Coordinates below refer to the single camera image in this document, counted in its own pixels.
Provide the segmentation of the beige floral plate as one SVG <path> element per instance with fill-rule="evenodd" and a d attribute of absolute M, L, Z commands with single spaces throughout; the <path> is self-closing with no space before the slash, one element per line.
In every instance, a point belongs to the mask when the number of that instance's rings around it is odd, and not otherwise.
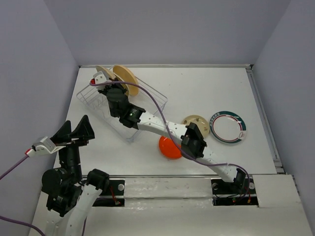
<path fill-rule="evenodd" d="M 104 74 L 104 76 L 106 77 L 106 80 L 114 80 L 116 78 L 115 74 L 111 70 L 103 66 L 97 65 L 95 68 L 97 72 L 102 72 Z"/>

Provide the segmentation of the woven bamboo tray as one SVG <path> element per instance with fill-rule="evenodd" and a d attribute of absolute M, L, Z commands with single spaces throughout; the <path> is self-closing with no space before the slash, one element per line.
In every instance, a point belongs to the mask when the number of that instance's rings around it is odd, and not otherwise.
<path fill-rule="evenodd" d="M 115 74 L 110 75 L 110 80 L 114 82 L 118 81 L 122 82 L 122 79 L 120 77 L 117 77 Z M 129 96 L 129 89 L 126 84 L 112 84 L 111 86 L 113 88 L 120 89 L 121 91 L 124 92 L 126 96 Z"/>

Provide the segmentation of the white wire dish rack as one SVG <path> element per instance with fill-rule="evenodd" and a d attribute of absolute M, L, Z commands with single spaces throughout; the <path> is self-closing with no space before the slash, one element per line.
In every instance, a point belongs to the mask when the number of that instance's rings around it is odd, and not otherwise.
<path fill-rule="evenodd" d="M 123 126 L 118 118 L 110 116 L 107 99 L 97 91 L 97 88 L 87 85 L 76 96 L 106 127 L 115 131 L 127 142 L 132 143 L 141 133 L 139 130 Z M 159 115 L 158 108 L 143 90 L 140 89 L 136 96 L 129 95 L 128 98 L 132 104 L 144 108 L 153 115 Z"/>

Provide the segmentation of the white green-rimmed plate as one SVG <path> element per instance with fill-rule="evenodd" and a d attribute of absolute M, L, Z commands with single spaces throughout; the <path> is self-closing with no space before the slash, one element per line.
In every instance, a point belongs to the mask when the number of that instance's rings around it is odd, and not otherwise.
<path fill-rule="evenodd" d="M 247 136 L 244 120 L 234 112 L 220 111 L 213 114 L 209 121 L 210 133 L 219 142 L 235 145 Z"/>

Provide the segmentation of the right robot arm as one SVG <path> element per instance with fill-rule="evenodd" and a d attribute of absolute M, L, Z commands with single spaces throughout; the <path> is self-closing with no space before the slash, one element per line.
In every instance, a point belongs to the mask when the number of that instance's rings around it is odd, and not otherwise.
<path fill-rule="evenodd" d="M 183 157 L 210 168 L 224 182 L 231 183 L 237 189 L 244 187 L 245 179 L 249 176 L 247 171 L 239 165 L 224 163 L 223 159 L 207 146 L 196 124 L 170 122 L 164 115 L 157 117 L 130 103 L 125 94 L 124 82 L 107 81 L 100 84 L 90 82 L 90 85 L 106 96 L 110 115 L 118 118 L 122 125 L 170 138 Z"/>

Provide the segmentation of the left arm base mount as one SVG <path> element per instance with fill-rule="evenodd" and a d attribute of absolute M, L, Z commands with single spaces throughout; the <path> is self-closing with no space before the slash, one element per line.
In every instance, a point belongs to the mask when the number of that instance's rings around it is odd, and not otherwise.
<path fill-rule="evenodd" d="M 95 200 L 94 207 L 124 207 L 125 180 L 110 179 L 108 188 Z"/>

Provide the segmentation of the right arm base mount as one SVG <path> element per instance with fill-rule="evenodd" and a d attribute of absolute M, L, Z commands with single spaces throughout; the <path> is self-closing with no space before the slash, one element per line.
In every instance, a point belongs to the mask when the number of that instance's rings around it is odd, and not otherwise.
<path fill-rule="evenodd" d="M 245 188 L 242 190 L 232 189 L 232 183 L 224 182 L 222 179 L 212 179 L 211 187 L 213 194 L 213 205 L 219 206 L 258 206 L 255 184 L 253 178 L 245 180 Z"/>

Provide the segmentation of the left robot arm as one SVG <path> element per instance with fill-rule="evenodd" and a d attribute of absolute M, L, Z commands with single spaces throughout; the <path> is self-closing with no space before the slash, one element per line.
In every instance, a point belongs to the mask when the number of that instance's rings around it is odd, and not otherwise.
<path fill-rule="evenodd" d="M 47 236 L 79 236 L 94 202 L 109 187 L 109 175 L 98 169 L 83 179 L 79 148 L 94 138 L 89 118 L 84 115 L 74 130 L 67 120 L 37 147 L 38 151 L 57 152 L 60 162 L 58 168 L 45 171 L 41 180 L 41 191 L 48 195 Z"/>

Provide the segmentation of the tan round plate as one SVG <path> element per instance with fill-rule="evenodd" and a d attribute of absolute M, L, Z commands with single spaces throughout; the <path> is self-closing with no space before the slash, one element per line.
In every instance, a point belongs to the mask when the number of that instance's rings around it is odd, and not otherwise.
<path fill-rule="evenodd" d="M 118 75 L 124 82 L 133 83 L 139 85 L 136 76 L 125 66 L 115 65 L 113 67 L 114 74 Z M 136 96 L 139 93 L 139 88 L 133 85 L 128 85 L 129 94 Z"/>

